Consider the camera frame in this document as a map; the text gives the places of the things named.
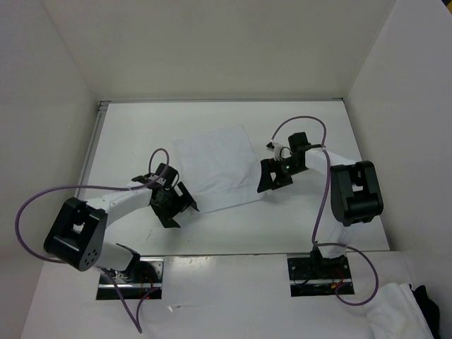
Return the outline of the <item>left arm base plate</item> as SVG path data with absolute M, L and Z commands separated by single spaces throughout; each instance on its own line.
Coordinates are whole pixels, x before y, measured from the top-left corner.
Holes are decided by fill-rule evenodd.
M 165 259 L 163 257 L 142 257 L 140 268 L 133 277 L 111 270 L 111 278 L 100 273 L 96 300 L 119 300 L 112 280 L 117 284 L 125 300 L 162 299 L 162 280 Z

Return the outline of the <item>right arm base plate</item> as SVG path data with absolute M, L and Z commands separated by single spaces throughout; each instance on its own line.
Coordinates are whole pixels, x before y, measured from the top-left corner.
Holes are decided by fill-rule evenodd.
M 291 297 L 353 295 L 349 262 L 345 255 L 324 258 L 319 251 L 287 257 Z

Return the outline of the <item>black cloth pile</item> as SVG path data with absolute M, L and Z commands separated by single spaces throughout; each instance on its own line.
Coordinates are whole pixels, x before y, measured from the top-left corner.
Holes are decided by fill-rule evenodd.
M 413 296 L 427 322 L 434 339 L 440 339 L 439 322 L 440 311 L 437 304 L 429 298 L 425 285 L 420 285 L 412 291 Z

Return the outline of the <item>white skirt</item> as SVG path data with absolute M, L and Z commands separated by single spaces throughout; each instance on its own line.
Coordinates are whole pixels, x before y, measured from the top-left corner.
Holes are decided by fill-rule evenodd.
M 261 199 L 260 162 L 242 125 L 173 141 L 182 181 L 201 213 Z

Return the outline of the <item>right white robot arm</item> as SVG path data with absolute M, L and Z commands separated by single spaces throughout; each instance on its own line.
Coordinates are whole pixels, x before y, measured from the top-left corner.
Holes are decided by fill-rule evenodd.
M 326 178 L 326 191 L 314 224 L 312 240 L 320 254 L 309 261 L 318 278 L 334 269 L 357 226 L 383 212 L 383 199 L 374 164 L 355 162 L 308 141 L 305 132 L 288 138 L 289 154 L 271 141 L 268 159 L 258 160 L 242 127 L 177 139 L 173 147 L 182 178 L 202 213 L 261 200 L 266 191 L 293 183 L 293 177 L 314 170 Z

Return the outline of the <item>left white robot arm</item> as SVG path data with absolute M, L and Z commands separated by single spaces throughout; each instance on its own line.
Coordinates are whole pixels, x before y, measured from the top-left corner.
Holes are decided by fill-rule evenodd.
M 179 173 L 161 163 L 155 173 L 134 177 L 126 190 L 82 201 L 66 200 L 44 241 L 44 250 L 80 272 L 114 270 L 124 282 L 141 273 L 141 255 L 121 244 L 105 244 L 106 229 L 135 210 L 152 208 L 162 226 L 179 228 L 174 217 L 196 206 Z

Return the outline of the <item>white cloth pile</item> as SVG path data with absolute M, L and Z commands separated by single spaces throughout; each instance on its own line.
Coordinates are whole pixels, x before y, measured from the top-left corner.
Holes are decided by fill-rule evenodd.
M 433 338 L 410 285 L 389 283 L 363 306 L 373 338 Z

